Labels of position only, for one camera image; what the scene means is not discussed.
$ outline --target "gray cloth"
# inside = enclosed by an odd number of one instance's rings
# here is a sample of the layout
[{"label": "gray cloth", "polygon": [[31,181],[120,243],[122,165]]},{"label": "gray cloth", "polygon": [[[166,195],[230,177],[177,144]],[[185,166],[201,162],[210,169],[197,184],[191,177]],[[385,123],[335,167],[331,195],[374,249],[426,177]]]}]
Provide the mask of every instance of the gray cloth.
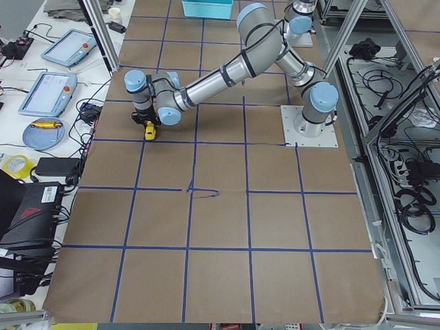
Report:
[{"label": "gray cloth", "polygon": [[[99,0],[102,12],[108,13],[113,0]],[[77,0],[47,0],[44,12],[56,19],[70,19],[72,21],[85,21],[83,11]]]}]

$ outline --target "yellow object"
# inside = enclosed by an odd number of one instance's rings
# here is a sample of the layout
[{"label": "yellow object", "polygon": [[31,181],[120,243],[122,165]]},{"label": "yellow object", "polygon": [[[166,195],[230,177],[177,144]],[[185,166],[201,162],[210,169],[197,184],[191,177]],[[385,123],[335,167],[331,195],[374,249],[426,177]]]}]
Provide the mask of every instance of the yellow object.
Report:
[{"label": "yellow object", "polygon": [[3,171],[15,179],[24,179],[30,175],[30,170],[34,167],[29,158],[24,155],[17,155],[8,158],[3,165]]},{"label": "yellow object", "polygon": [[145,140],[154,140],[156,138],[156,128],[154,124],[150,121],[146,122],[145,127]]},{"label": "yellow object", "polygon": [[98,323],[58,323],[52,325],[51,330],[96,330]]},{"label": "yellow object", "polygon": [[60,122],[53,121],[32,122],[30,124],[31,127],[38,127],[39,129],[57,129],[62,127],[62,125]]}]

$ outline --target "blue plate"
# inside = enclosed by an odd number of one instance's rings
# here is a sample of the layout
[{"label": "blue plate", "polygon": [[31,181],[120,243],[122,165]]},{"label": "blue plate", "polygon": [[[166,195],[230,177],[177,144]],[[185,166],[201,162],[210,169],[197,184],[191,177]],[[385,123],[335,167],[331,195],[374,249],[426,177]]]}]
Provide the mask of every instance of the blue plate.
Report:
[{"label": "blue plate", "polygon": [[[44,117],[34,120],[33,122],[42,121],[54,121],[63,124],[63,122],[56,117]],[[65,130],[64,124],[57,129],[42,129],[29,124],[23,132],[23,142],[32,149],[43,151],[56,146],[63,138]]]}]

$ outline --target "blue joint cap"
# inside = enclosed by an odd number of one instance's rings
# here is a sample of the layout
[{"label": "blue joint cap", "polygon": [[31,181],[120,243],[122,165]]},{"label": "blue joint cap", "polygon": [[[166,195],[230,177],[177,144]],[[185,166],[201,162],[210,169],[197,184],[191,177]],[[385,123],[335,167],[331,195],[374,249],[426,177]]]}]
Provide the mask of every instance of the blue joint cap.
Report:
[{"label": "blue joint cap", "polygon": [[335,109],[338,100],[338,90],[328,82],[319,82],[311,88],[311,105],[321,113],[329,113]]},{"label": "blue joint cap", "polygon": [[124,82],[126,90],[131,93],[135,93],[141,88],[145,87],[145,73],[140,70],[130,70],[125,74]]},{"label": "blue joint cap", "polygon": [[170,72],[166,72],[166,74],[168,74],[170,76],[171,80],[173,81],[174,87],[179,89],[180,88],[180,81],[179,81],[179,75],[177,74],[177,72],[170,71]]},{"label": "blue joint cap", "polygon": [[311,17],[297,16],[289,22],[291,33],[303,34],[310,30],[312,25]]},{"label": "blue joint cap", "polygon": [[162,124],[167,126],[178,124],[182,118],[182,113],[179,110],[171,107],[159,108],[159,110],[157,110],[157,114],[159,115]]},{"label": "blue joint cap", "polygon": [[247,5],[246,7],[244,7],[244,9],[242,11],[240,11],[239,16],[236,19],[236,26],[237,28],[240,26],[241,21],[251,12],[253,12],[255,9],[259,9],[259,8],[265,8],[267,9],[267,7],[265,5],[263,5],[262,3],[251,3],[250,5]]}]

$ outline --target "blue plastic container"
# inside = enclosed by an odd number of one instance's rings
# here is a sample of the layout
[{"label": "blue plastic container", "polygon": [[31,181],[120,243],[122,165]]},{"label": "blue plastic container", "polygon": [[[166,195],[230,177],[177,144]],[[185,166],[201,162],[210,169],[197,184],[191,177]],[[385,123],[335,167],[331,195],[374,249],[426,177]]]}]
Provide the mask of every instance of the blue plastic container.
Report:
[{"label": "blue plastic container", "polygon": [[181,0],[187,17],[230,19],[234,0]]}]

